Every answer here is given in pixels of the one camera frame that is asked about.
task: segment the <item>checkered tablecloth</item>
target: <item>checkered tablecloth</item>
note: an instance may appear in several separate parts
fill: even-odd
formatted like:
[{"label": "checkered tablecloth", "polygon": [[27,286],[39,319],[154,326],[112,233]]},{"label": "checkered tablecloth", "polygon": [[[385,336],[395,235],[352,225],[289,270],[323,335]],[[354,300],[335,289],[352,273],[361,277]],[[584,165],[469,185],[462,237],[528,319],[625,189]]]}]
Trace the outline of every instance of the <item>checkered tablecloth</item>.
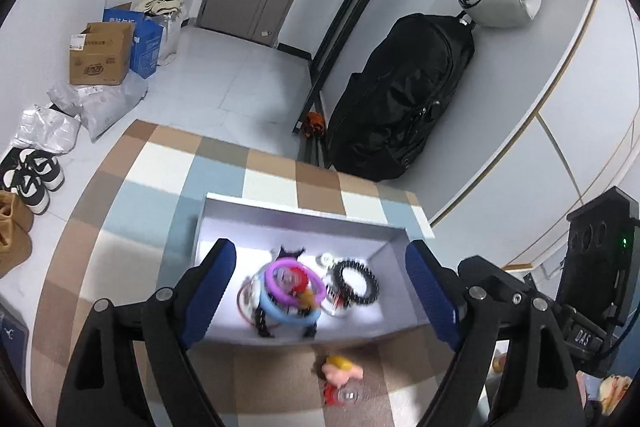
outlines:
[{"label": "checkered tablecloth", "polygon": [[[44,425],[55,425],[66,366],[92,303],[143,301],[156,288],[175,285],[189,267],[207,192],[391,224],[411,239],[432,237],[409,192],[135,121],[78,201],[40,296],[31,388]],[[428,326],[340,349],[364,366],[370,394],[345,410],[322,407],[321,382],[312,372],[322,354],[338,346],[201,344],[190,352],[193,365],[226,425],[239,427],[415,425],[451,356]],[[156,421],[170,425],[162,420],[143,344],[136,349]]]}]

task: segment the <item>shoe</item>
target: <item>shoe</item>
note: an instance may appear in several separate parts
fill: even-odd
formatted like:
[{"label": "shoe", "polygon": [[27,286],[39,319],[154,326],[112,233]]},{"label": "shoe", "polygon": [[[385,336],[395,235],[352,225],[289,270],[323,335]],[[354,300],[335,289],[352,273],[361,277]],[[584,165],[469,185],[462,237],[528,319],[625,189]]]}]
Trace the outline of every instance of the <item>shoe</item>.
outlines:
[{"label": "shoe", "polygon": [[0,219],[13,219],[25,232],[33,226],[33,212],[22,203],[20,196],[0,190]]},{"label": "shoe", "polygon": [[58,190],[65,182],[60,163],[52,154],[39,149],[23,149],[19,158],[20,167],[34,171],[49,190]]},{"label": "shoe", "polygon": [[36,215],[49,206],[49,193],[44,182],[31,170],[13,168],[2,175],[2,190],[18,194],[23,203]]},{"label": "shoe", "polygon": [[0,278],[31,255],[31,238],[13,219],[0,219]]}]

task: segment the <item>screw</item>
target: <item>screw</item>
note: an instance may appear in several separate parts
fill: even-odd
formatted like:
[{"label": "screw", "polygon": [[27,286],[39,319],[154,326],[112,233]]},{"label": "screw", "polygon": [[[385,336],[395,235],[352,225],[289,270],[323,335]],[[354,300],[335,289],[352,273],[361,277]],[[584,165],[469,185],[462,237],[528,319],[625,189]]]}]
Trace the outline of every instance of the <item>screw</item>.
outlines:
[{"label": "screw", "polygon": [[481,288],[480,286],[471,286],[471,288],[469,288],[469,295],[474,299],[481,301],[486,297],[486,291],[484,291],[484,288]]},{"label": "screw", "polygon": [[537,309],[538,311],[545,311],[548,307],[548,304],[546,304],[545,299],[541,299],[540,297],[536,297],[535,299],[533,299],[533,307],[535,309]]},{"label": "screw", "polygon": [[171,288],[160,288],[156,292],[156,299],[159,301],[168,301],[174,295],[174,291]]},{"label": "screw", "polygon": [[94,310],[96,310],[97,312],[103,312],[108,307],[109,301],[107,299],[100,299],[99,301],[95,301]]}]

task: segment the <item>purple ring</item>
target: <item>purple ring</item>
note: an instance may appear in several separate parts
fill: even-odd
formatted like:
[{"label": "purple ring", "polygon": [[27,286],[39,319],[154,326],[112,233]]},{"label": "purple ring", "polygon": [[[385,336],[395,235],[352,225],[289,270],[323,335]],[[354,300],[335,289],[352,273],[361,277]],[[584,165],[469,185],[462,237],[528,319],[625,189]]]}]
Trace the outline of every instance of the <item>purple ring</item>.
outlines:
[{"label": "purple ring", "polygon": [[300,303],[298,300],[291,295],[287,295],[284,291],[276,284],[274,273],[278,268],[300,268],[306,276],[309,277],[309,280],[312,281],[315,286],[316,292],[316,304],[321,303],[326,297],[326,288],[320,276],[316,274],[313,270],[306,267],[305,265],[299,263],[292,257],[285,257],[283,259],[278,259],[271,263],[267,270],[264,272],[264,284],[267,286],[267,290],[271,295],[273,295],[274,299],[280,304],[284,304],[285,306],[294,306],[296,308],[300,308]]}]

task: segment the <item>tiled floor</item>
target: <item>tiled floor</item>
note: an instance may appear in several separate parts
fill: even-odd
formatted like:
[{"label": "tiled floor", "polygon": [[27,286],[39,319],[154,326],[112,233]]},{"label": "tiled floor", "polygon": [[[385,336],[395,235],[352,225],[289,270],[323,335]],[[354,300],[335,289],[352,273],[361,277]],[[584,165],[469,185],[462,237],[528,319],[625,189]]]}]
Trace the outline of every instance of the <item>tiled floor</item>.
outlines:
[{"label": "tiled floor", "polygon": [[81,128],[75,149],[60,157],[66,182],[51,195],[49,210],[35,219],[31,257],[0,279],[2,301],[33,330],[42,284],[65,223],[95,170],[136,118],[296,158],[300,142],[291,129],[309,86],[301,58],[184,28],[177,58],[150,77],[145,99],[94,144]]}]

